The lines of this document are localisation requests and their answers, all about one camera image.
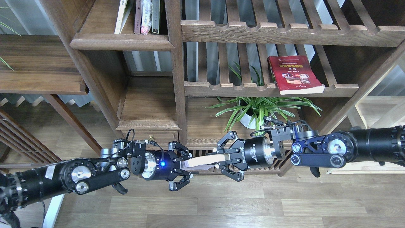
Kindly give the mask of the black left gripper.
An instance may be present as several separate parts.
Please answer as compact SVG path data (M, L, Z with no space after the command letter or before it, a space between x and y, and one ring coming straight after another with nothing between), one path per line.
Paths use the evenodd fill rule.
M185 171L180 169L180 161L191 159L187 147L177 141L168 143L168 151L162 156L161 151L146 151L146 166L141 174L143 179L167 180L170 191L178 191L190 182L193 174L199 174L198 171ZM174 179L182 176L179 182Z

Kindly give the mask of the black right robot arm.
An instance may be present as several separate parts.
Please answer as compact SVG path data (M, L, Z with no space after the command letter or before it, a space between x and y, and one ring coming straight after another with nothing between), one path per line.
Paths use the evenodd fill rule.
M250 168L265 168L274 159L285 157L283 141L292 140L290 160L295 166L310 167L315 177L319 168L342 168L349 162L374 161L404 166L404 126L380 129L351 128L320 136L318 131L303 126L303 120L286 123L268 116L260 131L267 133L250 139L240 139L235 131L227 133L214 148L212 154L228 154L217 162L221 173L235 181L244 179L243 172Z

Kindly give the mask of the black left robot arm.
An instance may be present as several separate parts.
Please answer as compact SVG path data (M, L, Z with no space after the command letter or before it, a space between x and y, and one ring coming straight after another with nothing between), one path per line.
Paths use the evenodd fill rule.
M131 174L140 174L145 180L166 180L170 191L186 186L191 172L183 170L181 162L192 158L188 148L173 141L168 150L150 151L146 150L148 144L157 146L152 140L117 139L113 148L101 150L100 158L70 159L1 175L1 217L19 228L16 209L54 196L71 192L83 195L110 185L126 194L128 190L121 182Z

